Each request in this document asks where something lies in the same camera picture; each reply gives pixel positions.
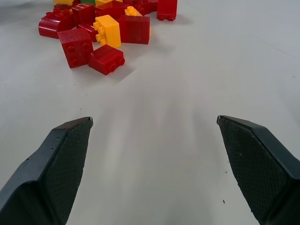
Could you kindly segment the red rounded toy block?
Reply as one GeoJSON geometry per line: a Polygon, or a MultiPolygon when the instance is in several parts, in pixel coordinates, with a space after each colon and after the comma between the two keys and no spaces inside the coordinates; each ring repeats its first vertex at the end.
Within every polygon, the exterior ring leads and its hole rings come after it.
{"type": "Polygon", "coordinates": [[[76,26],[73,15],[68,10],[47,12],[39,21],[38,31],[41,36],[58,39],[58,33],[71,30],[76,26]]]}

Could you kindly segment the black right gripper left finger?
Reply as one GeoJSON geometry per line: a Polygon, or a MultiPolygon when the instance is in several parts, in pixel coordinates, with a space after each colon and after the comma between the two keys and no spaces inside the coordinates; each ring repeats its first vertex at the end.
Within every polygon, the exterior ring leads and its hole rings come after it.
{"type": "Polygon", "coordinates": [[[53,128],[0,190],[0,225],[66,225],[85,165],[91,117],[53,128]]]}

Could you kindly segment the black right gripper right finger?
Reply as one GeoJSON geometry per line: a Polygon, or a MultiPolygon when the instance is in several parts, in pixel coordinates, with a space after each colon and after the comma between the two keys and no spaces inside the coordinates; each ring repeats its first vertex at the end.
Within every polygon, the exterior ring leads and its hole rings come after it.
{"type": "Polygon", "coordinates": [[[229,163],[260,225],[300,225],[300,161],[266,128],[219,115],[229,163]]]}

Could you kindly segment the red toy building block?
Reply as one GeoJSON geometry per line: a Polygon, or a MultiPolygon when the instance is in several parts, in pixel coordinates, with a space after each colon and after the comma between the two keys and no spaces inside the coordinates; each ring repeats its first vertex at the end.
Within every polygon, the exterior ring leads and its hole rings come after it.
{"type": "Polygon", "coordinates": [[[157,0],[157,19],[174,21],[177,15],[178,0],[157,0]]]}
{"type": "Polygon", "coordinates": [[[112,0],[95,7],[96,17],[110,15],[113,19],[118,20],[125,14],[125,9],[127,9],[128,6],[129,4],[112,0]]]}
{"type": "Polygon", "coordinates": [[[150,18],[146,16],[122,15],[118,20],[122,43],[149,44],[150,18]]]}
{"type": "Polygon", "coordinates": [[[54,15],[71,15],[72,14],[72,5],[65,4],[55,4],[53,7],[54,15]]]}
{"type": "Polygon", "coordinates": [[[60,31],[58,37],[70,68],[89,63],[93,45],[86,29],[60,31]]]}
{"type": "Polygon", "coordinates": [[[104,45],[94,50],[88,63],[89,67],[104,75],[114,72],[124,64],[123,52],[109,45],[104,45]]]}
{"type": "Polygon", "coordinates": [[[92,42],[97,42],[96,35],[98,34],[98,31],[94,29],[92,23],[81,23],[77,25],[77,28],[84,28],[89,34],[92,42]]]}
{"type": "Polygon", "coordinates": [[[81,3],[71,8],[76,26],[95,20],[95,6],[91,3],[81,3]]]}

